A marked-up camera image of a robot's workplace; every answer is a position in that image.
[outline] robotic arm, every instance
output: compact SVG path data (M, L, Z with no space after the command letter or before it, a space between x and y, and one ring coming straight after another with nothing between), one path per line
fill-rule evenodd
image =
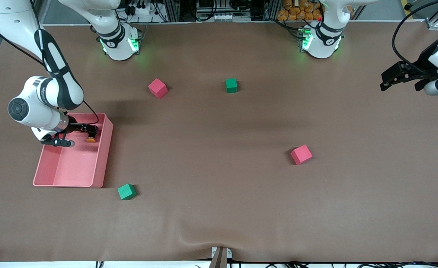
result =
M124 61L139 52L138 29L120 23L114 9L121 0L59 0L82 15L99 35L103 50L115 61Z
M341 34L351 18L347 6L368 5L379 0L323 0L325 7L323 18L319 22L311 22L311 26L305 26L306 41L302 44L302 50L319 59L328 58L338 49Z
M8 105L13 120L32 128L42 144L74 146L67 133L82 131L94 142L97 127L77 123L60 109L72 110L83 102L83 89L64 59L55 39L38 23L29 0L0 0L0 35L30 51L50 77L29 78Z
M427 47L413 66L398 61L381 74L383 82L381 91L397 83L420 80L414 87L416 91L424 90L427 95L438 95L438 39Z

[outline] table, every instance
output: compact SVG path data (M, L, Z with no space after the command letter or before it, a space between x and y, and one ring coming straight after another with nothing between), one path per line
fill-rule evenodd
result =
M152 25L124 62L88 27L48 28L115 125L101 189L32 186L42 146L6 107L45 71L2 44L0 261L202 259L212 246L238 261L438 261L438 97L380 92L395 27L350 23L317 60L271 23ZM397 46L416 59L437 37L409 22ZM295 166L302 144L314 158ZM139 196L120 200L125 183Z

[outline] foam block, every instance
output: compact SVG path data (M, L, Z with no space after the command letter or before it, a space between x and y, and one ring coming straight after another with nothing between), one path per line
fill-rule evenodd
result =
M307 161L308 159L312 158L312 156L313 155L306 144L292 151L292 158L295 160L297 165Z
M129 183L119 187L118 193L120 194L120 198L122 200L130 200L131 198L136 196L136 191L134 190L134 187Z
M161 99L167 93L166 85L158 78L156 78L151 84L149 84L148 87L151 93L158 99Z
M227 93L236 93L237 80L235 78L226 79L226 89L227 89Z

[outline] pink tray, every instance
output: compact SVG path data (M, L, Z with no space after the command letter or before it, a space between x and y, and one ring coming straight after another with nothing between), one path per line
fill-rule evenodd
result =
M67 139L75 142L74 147L44 145L33 179L34 186L103 186L113 124L106 114L97 114L100 121L96 126L100 131L96 135L96 143L86 142L86 133L72 132L67 134ZM93 114L69 112L69 115L78 122L94 122L96 119Z

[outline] black cable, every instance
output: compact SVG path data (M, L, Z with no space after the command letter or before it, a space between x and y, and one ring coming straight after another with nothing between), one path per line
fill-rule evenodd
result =
M203 22L203 21L205 21L205 20L209 20L209 19L211 19L212 17L214 17L215 12L217 11L217 0L214 0L214 2L212 3L212 6L211 6L211 13L210 13L210 14L208 15L208 17L206 17L205 19L200 19L200 18L196 17L196 15L193 14L193 11L192 11L192 10L197 10L197 7L194 6L195 1L196 1L196 0L190 0L190 1L189 1L189 13L190 13L191 17L192 17L195 21L197 21L197 22Z
M285 29L287 29L288 33L289 33L291 36L293 36L293 37L295 37L295 38L297 38L297 39L300 39L300 37L298 37L297 35L295 35L295 34L290 30L290 28L287 26L287 23L286 23L285 21L283 21L283 24L285 25Z
M96 114L95 111L93 111L93 109L90 107L90 105L88 105L88 103L86 103L85 100L83 100L83 103L86 105L86 107L88 107L88 109L90 109L90 111L95 115L96 117L96 121L94 123L86 123L86 124L96 124L98 122L100 122L100 119L98 118L98 114Z
M34 6L34 4L33 4L33 2L32 2L32 0L29 0L30 1L30 5L32 5L32 10L33 10L33 13L35 14L35 20L37 21L37 27L38 27L38 31L40 31L40 21L39 21L39 17L37 16L37 13L35 12L35 6ZM47 70L47 64L45 64L45 51L43 50L43 49L40 49L40 52L42 53L42 62L44 63L44 64L42 64L44 67L45 67L45 70ZM96 121L95 122L93 122L93 123L77 123L77 124L96 124L96 123L98 123L98 122L100 122L100 119L98 118L98 114L96 114L96 112L90 107L90 105L88 105L88 103L86 103L86 101L85 100L83 100L82 101L87 107L88 107L88 109L90 109L90 111L95 115L95 117L96 117ZM98 268L102 268L103 267L103 261L101 261L100 262L100 267L98 267Z
M146 30L148 29L149 23L146 23L146 26L144 26L143 33L141 34L141 41L146 37Z
M323 19L323 17L324 17L323 4L321 3L320 0L318 0L318 3L320 4L321 19Z
M38 62L39 64L43 65L43 63L41 61L39 61L38 59L36 59L34 56L30 55L29 53L27 53L25 50L21 49L20 47L16 46L16 44L12 43L11 41L9 41L8 39L6 39L3 35L1 35L0 33L0 37L2 39L4 39L4 41L6 41L7 43L9 43L11 46L15 47L16 49L18 49L18 51L21 51L22 53L24 53L25 55L27 55L29 58L31 58L32 60Z
M123 21L127 22L127 18L125 18L125 17L123 17L123 16L121 16L121 18L120 18L120 15L118 14L118 10L115 10L115 13L116 13L116 18L117 18L119 21L123 20Z
M358 268L363 267L372 267L372 268L400 268L406 265L427 265L427 266L433 266L435 268L438 268L438 263L428 263L424 261L413 261L408 263L400 263L400 264L394 264L394 263L365 263L358 266Z
M396 44L395 44L395 41L396 41L396 35L397 35L397 32L399 32L399 29L401 29L401 26L404 24L404 22L405 22L409 17L411 17L411 16L412 16L413 14L415 14L416 12L418 12L418 11L420 11L420 10L423 10L423 9L426 8L426 7L430 7L431 5L435 5L435 4L438 4L438 0L433 1L433 2L430 2L430 3L428 3L428 4L425 4L425 5L421 6L421 7L418 7L418 8L416 8L416 10L414 10L414 11L410 12L409 14L407 14L407 16L404 17L404 19L401 20L401 22L400 22L400 23L398 24L398 26L396 27L396 30L394 31L394 34L393 34L393 38L392 38L392 40L391 40L391 45L392 45L392 48L393 48L394 53L396 53L396 55L397 55L400 59L402 59L402 61L404 61L404 62L407 63L409 66L411 66L412 68L414 68L416 71L419 71L419 72L420 72L421 74L423 74L423 75L428 75L428 74L427 74L424 70L422 70L421 68L418 68L418 67L415 66L413 63L411 63L410 61L408 61L408 59L404 58L404 56L401 55L401 53L399 53L399 51L397 51L397 49L396 49Z
M312 29L316 29L316 28L318 28L318 27L313 27L313 26L311 26L311 24L309 24L309 22L307 22L306 20L303 20L308 26L310 26Z
M39 17L37 16L37 13L35 12L35 5L33 4L32 0L29 0L30 5L32 6L32 12L35 15L35 20L37 21L37 31L39 31L39 37L42 38L42 34L40 33L40 21ZM42 65L44 66L45 70L47 70L47 64L45 63L45 51L43 49L40 49L40 54L42 54Z
M295 35L295 34L292 32L292 31L297 31L298 28L288 26L287 23L286 23L285 21L284 21L283 23L281 23L281 22L279 22L279 21L276 20L276 19L267 19L267 20L271 20L272 22L275 22L276 24L278 24L278 25L282 26L283 28L287 29L288 33L289 33L291 36L293 36L294 38L297 38L297 39L303 39L302 37L299 37L299 36Z
M159 4L156 2L156 0L151 0L151 2L153 3L154 8L156 9L156 11L158 12L159 17L161 18L161 20L163 20L163 22L167 22L166 18L164 17L164 15L161 13L161 10L159 9Z

